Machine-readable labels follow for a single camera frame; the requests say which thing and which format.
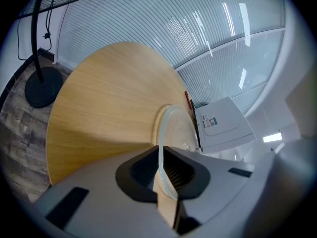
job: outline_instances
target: round wooden table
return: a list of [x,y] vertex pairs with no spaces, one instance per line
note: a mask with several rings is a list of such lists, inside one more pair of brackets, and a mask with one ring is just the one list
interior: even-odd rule
[[51,112],[46,154],[52,184],[94,160],[155,145],[169,105],[190,111],[185,85],[152,48],[121,42],[87,57]]

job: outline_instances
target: striped frosted glass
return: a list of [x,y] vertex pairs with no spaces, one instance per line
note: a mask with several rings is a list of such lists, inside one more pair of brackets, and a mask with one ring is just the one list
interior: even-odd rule
[[227,96],[236,99],[241,109],[252,105],[275,67],[283,34],[284,31],[276,31],[254,36],[250,46],[245,40],[233,42],[215,52],[206,52],[179,70],[195,106]]
[[108,44],[133,41],[160,52],[176,68],[218,45],[284,23],[283,0],[81,0],[68,7],[57,58],[75,68]]

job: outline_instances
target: round black base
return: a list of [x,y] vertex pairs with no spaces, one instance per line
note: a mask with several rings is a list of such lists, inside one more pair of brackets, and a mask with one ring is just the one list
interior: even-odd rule
[[40,83],[36,71],[26,82],[24,93],[27,102],[34,108],[43,108],[51,104],[63,85],[60,72],[53,67],[41,69],[44,83]]

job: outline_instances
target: gray wood plank floor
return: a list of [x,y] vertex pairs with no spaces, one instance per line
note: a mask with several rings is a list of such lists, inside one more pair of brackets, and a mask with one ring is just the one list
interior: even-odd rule
[[[40,65],[53,66],[63,80],[72,72],[40,57]],[[13,194],[35,202],[49,187],[45,140],[52,104],[42,109],[31,107],[25,100],[24,87],[35,71],[33,63],[17,79],[0,112],[1,170]]]

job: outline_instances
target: black baseboard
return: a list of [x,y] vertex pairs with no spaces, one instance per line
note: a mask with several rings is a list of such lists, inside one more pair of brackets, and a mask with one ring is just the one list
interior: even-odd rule
[[[47,58],[48,60],[54,62],[54,54],[46,51],[42,48],[38,49],[38,53],[42,53],[41,56],[44,58]],[[4,102],[9,94],[9,92],[11,91],[12,87],[14,86],[16,80],[19,78],[19,76],[21,76],[21,74],[24,72],[24,70],[33,62],[32,61],[32,57],[30,56],[24,63],[23,65],[20,66],[20,68],[13,74],[13,76],[11,77],[11,79],[9,80],[9,82],[7,83],[7,85],[5,86],[4,91],[1,93],[0,96],[0,111],[4,105]]]

